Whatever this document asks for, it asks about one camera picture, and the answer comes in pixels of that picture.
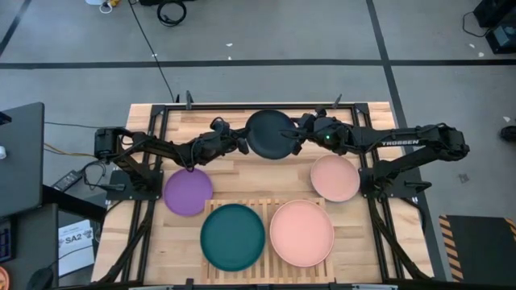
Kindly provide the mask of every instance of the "yellow and black striped tape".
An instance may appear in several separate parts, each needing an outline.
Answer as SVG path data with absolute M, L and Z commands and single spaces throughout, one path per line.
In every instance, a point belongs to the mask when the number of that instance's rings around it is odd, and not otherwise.
M 450 264 L 451 277 L 454 282 L 462 282 L 464 276 L 460 268 L 459 253 L 455 241 L 453 239 L 452 226 L 445 215 L 439 216 L 439 224 L 441 225 L 441 232 L 444 238 L 444 247 L 448 256 L 448 263 Z
M 516 224 L 510 218 L 506 218 L 506 222 L 509 224 L 510 231 L 513 232 L 514 241 L 516 242 Z

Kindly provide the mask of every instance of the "pink plate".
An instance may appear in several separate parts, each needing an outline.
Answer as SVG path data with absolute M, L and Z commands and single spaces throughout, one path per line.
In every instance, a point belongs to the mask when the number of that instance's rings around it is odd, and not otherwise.
M 338 155 L 325 155 L 312 165 L 310 179 L 315 191 L 329 201 L 347 201 L 360 189 L 355 166 Z
M 315 203 L 289 201 L 274 214 L 270 238 L 284 261 L 297 267 L 311 267 L 330 254 L 333 225 L 324 209 Z

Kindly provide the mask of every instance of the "black bowl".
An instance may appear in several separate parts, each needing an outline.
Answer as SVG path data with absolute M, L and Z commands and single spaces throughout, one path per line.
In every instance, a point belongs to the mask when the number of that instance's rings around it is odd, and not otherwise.
M 281 130 L 296 128 L 286 114 L 277 110 L 261 110 L 254 113 L 245 126 L 250 129 L 247 137 L 249 147 L 257 155 L 278 160 L 292 153 L 296 140 L 281 135 Z

